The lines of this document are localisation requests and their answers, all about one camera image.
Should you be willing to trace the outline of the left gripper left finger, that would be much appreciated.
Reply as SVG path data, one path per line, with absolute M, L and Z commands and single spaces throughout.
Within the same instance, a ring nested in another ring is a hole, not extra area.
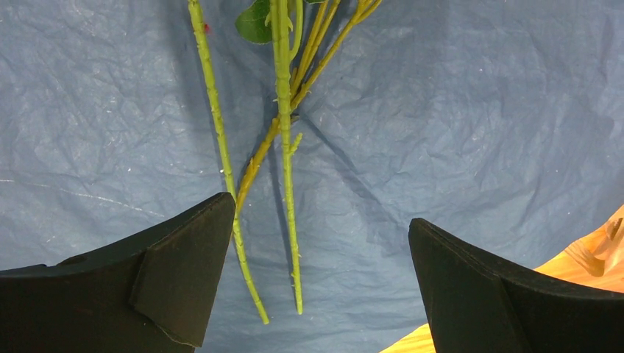
M 1 272 L 3 352 L 194 352 L 206 337 L 233 229 L 217 193 L 57 265 Z

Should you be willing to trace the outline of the flower bouquet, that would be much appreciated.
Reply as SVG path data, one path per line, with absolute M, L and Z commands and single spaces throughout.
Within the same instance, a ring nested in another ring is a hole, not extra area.
M 235 252 L 247 289 L 263 324 L 269 323 L 269 315 L 253 281 L 241 233 L 240 213 L 244 202 L 269 148 L 275 138 L 280 136 L 285 193 L 283 203 L 286 206 L 288 244 L 292 261 L 290 276 L 296 311 L 302 314 L 302 281 L 292 171 L 292 159 L 301 143 L 302 135 L 298 134 L 296 137 L 291 135 L 291 126 L 296 120 L 294 111 L 309 94 L 312 85 L 325 70 L 348 34 L 367 19 L 380 4 L 380 1 L 356 1 L 355 9 L 344 28 L 339 30 L 337 38 L 331 42 L 324 54 L 319 53 L 319 48 L 325 42 L 329 28 L 334 22 L 341 5 L 340 1 L 253 1 L 238 15 L 235 28 L 241 38 L 257 45 L 272 45 L 276 73 L 277 113 L 271 120 L 269 129 L 256 152 L 249 158 L 241 181 L 236 184 L 207 37 L 210 27 L 205 22 L 199 1 L 187 3 L 191 29 L 196 41 L 196 52 L 217 137 L 221 172 L 227 192 L 235 199 L 236 210 L 232 230 Z

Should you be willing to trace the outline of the blue wrapping paper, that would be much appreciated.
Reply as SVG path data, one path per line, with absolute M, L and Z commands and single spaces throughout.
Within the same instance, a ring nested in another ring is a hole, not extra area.
M 621 1 L 384 1 L 299 107 L 291 289 L 281 143 L 241 210 L 204 352 L 380 352 L 426 320 L 422 217 L 535 268 L 623 204 Z M 1 267 L 60 261 L 224 190 L 186 1 L 1 3 Z

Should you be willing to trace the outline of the tan ribbon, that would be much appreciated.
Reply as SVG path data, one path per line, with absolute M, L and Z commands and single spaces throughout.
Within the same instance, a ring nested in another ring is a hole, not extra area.
M 593 277 L 623 264 L 623 217 L 609 219 L 589 236 L 572 242 L 564 253 Z

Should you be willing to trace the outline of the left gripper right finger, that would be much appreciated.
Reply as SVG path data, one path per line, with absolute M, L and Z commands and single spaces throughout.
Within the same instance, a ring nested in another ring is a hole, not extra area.
M 423 218 L 408 232 L 437 352 L 621 352 L 623 295 L 540 274 Z

